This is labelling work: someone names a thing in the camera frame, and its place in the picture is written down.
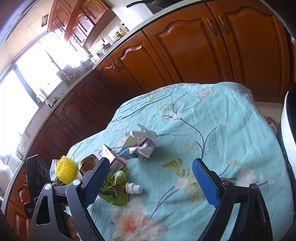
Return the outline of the person's left hand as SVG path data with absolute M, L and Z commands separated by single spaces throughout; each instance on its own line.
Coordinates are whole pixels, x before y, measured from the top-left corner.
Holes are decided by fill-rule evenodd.
M 74 223 L 72 216 L 70 216 L 69 214 L 65 214 L 65 221 L 66 221 L 66 225 L 70 233 L 71 239 L 73 241 L 80 241 L 80 238 L 78 236 L 78 232 L 76 229 L 76 225 Z

